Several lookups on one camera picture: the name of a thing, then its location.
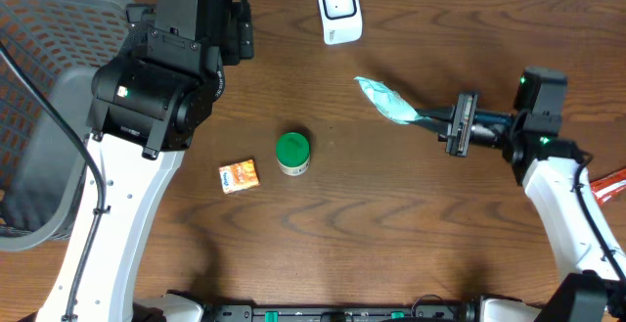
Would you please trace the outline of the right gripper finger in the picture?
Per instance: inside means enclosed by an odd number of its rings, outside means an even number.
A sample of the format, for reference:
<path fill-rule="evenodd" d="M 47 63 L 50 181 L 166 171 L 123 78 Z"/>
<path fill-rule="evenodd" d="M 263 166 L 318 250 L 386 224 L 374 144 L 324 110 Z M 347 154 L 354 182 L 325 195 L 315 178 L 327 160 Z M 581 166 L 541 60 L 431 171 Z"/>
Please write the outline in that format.
<path fill-rule="evenodd" d="M 420 116 L 429 117 L 437 120 L 453 120 L 455 115 L 455 107 L 437 107 L 433 109 L 416 109 Z"/>
<path fill-rule="evenodd" d="M 435 134 L 447 134 L 449 123 L 438 119 L 422 118 L 414 121 L 414 124 L 420 126 Z"/>

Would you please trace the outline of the white wet wipes pack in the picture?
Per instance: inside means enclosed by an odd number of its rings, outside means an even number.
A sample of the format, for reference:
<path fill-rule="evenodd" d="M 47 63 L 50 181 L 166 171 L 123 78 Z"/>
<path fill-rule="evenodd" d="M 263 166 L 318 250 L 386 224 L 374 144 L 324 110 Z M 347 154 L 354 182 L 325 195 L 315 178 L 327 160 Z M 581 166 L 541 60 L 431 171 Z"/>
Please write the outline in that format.
<path fill-rule="evenodd" d="M 410 124 L 425 119 L 396 91 L 383 83 L 361 76 L 355 77 L 354 80 L 368 100 L 387 119 L 397 124 Z"/>

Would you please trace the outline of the green lid jar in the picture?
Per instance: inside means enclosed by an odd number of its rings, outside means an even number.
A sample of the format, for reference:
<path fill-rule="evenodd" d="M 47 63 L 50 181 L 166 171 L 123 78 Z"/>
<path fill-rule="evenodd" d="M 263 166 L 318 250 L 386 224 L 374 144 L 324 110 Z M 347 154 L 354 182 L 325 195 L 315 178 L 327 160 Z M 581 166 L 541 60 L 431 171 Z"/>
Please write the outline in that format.
<path fill-rule="evenodd" d="M 276 144 L 276 158 L 280 170 L 289 176 L 303 174 L 310 164 L 310 144 L 300 133 L 283 134 Z"/>

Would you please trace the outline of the red orange snack bag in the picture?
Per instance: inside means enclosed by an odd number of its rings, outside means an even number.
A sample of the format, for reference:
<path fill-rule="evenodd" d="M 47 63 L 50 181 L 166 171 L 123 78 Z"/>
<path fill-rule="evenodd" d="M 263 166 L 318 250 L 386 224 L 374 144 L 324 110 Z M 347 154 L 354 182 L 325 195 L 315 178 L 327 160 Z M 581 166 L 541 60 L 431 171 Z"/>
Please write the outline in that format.
<path fill-rule="evenodd" d="M 625 190 L 625 174 L 626 168 L 622 168 L 591 182 L 593 195 L 600 206 Z"/>

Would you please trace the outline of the small orange box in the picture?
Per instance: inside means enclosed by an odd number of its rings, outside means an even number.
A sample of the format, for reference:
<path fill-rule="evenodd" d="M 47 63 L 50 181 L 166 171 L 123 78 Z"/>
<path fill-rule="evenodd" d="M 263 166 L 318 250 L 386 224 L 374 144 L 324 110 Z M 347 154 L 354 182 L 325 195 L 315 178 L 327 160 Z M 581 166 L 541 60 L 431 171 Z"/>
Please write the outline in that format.
<path fill-rule="evenodd" d="M 260 185 L 254 160 L 221 166 L 219 175 L 221 187 L 225 194 L 240 192 Z"/>

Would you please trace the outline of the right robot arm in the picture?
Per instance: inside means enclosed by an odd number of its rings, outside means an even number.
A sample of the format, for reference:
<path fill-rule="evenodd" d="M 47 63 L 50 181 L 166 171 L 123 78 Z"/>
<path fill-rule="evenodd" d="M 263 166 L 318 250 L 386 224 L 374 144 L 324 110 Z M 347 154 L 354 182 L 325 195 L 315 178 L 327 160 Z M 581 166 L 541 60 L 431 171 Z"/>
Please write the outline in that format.
<path fill-rule="evenodd" d="M 502 152 L 539 213 L 559 270 L 559 287 L 542 307 L 481 295 L 456 308 L 456 321 L 625 318 L 625 252 L 594 197 L 587 170 L 593 157 L 559 137 L 566 91 L 562 72 L 527 67 L 511 114 L 480 109 L 473 92 L 460 94 L 452 107 L 417 111 L 416 124 L 435 133 L 453 157 L 464 157 L 471 145 Z"/>

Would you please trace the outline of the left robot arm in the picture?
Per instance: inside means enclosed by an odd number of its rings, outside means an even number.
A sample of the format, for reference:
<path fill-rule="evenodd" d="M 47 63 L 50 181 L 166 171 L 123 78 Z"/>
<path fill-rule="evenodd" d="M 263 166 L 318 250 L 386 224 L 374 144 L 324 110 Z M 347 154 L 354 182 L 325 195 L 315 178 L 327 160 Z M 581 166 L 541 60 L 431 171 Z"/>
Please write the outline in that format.
<path fill-rule="evenodd" d="M 254 55 L 248 0 L 156 0 L 133 7 L 143 40 L 92 80 L 79 144 L 88 173 L 62 268 L 35 321 L 205 321 L 187 293 L 134 299 L 162 196 L 211 114 L 224 69 Z"/>

